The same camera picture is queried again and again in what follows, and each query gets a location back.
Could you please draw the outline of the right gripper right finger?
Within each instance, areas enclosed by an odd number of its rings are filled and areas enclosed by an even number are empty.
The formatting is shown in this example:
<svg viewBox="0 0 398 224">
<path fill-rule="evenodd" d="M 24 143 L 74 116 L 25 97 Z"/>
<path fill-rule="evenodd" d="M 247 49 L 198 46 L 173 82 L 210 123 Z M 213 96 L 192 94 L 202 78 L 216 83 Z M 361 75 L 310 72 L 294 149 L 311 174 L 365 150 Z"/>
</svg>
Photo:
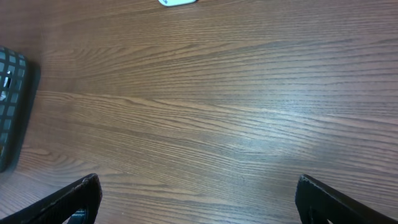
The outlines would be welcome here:
<svg viewBox="0 0 398 224">
<path fill-rule="evenodd" d="M 299 177 L 295 204 L 302 223 L 397 224 L 396 220 L 307 174 Z"/>
</svg>

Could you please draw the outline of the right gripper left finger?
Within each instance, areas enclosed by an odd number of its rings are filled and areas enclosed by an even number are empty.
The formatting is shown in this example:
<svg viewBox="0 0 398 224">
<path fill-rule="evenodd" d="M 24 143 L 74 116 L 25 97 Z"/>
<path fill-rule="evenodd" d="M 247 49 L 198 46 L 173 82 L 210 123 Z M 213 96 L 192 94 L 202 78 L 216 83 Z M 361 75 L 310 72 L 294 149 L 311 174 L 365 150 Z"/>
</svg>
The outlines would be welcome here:
<svg viewBox="0 0 398 224">
<path fill-rule="evenodd" d="M 101 199 L 99 177 L 92 173 L 1 219 L 1 224 L 90 224 L 96 220 Z"/>
</svg>

